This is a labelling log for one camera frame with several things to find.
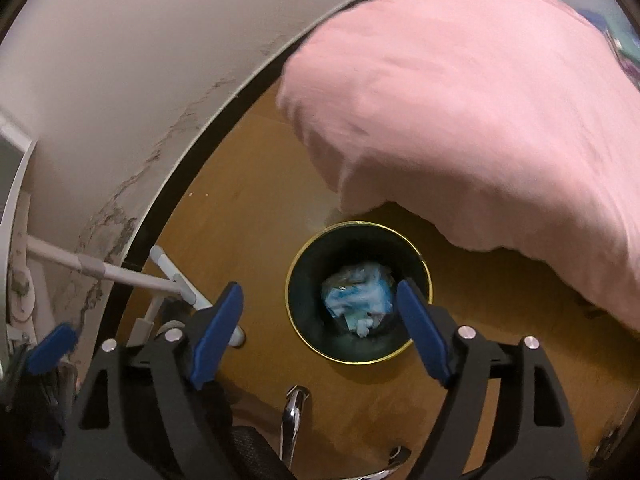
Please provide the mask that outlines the chrome chair base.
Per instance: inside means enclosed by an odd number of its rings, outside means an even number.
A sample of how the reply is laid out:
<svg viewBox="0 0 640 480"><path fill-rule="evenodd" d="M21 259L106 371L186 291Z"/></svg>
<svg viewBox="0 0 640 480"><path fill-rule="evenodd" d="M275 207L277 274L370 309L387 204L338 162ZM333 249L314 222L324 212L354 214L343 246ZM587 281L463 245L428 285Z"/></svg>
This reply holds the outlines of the chrome chair base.
<svg viewBox="0 0 640 480"><path fill-rule="evenodd" d="M285 395L286 403L280 423L279 458L288 470L292 470L295 449L302 426L303 412L306 401L310 399L310 391L300 385L288 389ZM408 462L411 451L405 446L396 446L390 451L385 468L350 477L349 480L383 480L390 477Z"/></svg>

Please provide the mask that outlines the folded clothes pile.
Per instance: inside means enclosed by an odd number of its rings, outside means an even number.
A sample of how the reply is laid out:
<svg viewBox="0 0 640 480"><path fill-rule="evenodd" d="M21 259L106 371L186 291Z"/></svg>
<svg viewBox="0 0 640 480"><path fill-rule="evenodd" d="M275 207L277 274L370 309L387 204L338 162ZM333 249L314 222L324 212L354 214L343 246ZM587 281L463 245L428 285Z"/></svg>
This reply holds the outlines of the folded clothes pile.
<svg viewBox="0 0 640 480"><path fill-rule="evenodd" d="M612 22L597 12L586 9L578 9L577 12L602 32L620 68L639 87L639 37L634 30Z"/></svg>

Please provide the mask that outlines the pink bed blanket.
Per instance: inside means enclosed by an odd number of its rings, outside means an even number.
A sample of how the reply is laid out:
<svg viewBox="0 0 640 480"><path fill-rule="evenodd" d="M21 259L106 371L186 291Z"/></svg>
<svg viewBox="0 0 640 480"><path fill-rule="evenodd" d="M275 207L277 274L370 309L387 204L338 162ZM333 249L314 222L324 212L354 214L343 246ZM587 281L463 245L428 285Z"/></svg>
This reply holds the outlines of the pink bed blanket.
<svg viewBox="0 0 640 480"><path fill-rule="evenodd" d="M278 104L341 210L544 261L639 325L639 92L560 0L371 0L286 62Z"/></svg>

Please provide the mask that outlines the white folding table leg frame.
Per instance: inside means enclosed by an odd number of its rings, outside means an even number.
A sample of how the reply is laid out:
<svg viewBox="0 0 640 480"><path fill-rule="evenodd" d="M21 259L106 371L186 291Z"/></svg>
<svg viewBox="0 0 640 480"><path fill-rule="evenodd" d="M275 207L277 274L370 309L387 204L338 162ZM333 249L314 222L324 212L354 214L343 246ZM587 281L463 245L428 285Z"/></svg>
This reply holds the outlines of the white folding table leg frame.
<svg viewBox="0 0 640 480"><path fill-rule="evenodd" d="M153 299L142 318L134 322L127 344L129 347L144 344L152 335L155 319L160 313L164 299L175 296L186 302L195 310L210 308L209 301L176 267L160 246L153 246L150 257L153 263L163 272L161 278L114 266L96 258L68 252L65 249L40 240L27 233L30 195L21 192L17 195L14 223L10 232L8 297L10 321L16 324L27 337L39 339L32 322L36 308L36 300L46 299L47 287L37 285L27 265L27 258L40 258L60 266L75 270L98 280L107 280L117 284L144 288L152 292Z"/></svg>

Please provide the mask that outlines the black gold-rimmed trash bin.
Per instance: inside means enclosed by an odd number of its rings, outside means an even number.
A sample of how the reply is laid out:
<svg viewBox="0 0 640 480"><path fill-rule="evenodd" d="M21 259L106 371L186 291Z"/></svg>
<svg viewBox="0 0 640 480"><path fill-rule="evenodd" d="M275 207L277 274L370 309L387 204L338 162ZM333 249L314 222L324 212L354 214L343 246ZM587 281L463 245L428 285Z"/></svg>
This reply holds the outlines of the black gold-rimmed trash bin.
<svg viewBox="0 0 640 480"><path fill-rule="evenodd" d="M398 285L406 278L433 298L430 270L407 237L372 222L330 226L291 263L288 319L299 339L329 361L387 361L411 344L397 307Z"/></svg>

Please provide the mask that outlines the blue white trash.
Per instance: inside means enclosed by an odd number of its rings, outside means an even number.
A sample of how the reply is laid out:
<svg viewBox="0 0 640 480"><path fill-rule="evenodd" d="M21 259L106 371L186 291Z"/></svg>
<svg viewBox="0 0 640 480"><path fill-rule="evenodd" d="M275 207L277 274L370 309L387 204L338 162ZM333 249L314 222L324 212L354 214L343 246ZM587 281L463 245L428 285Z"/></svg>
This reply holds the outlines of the blue white trash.
<svg viewBox="0 0 640 480"><path fill-rule="evenodd" d="M359 338L371 337L394 313L393 280L378 263L349 266L322 284L326 310Z"/></svg>

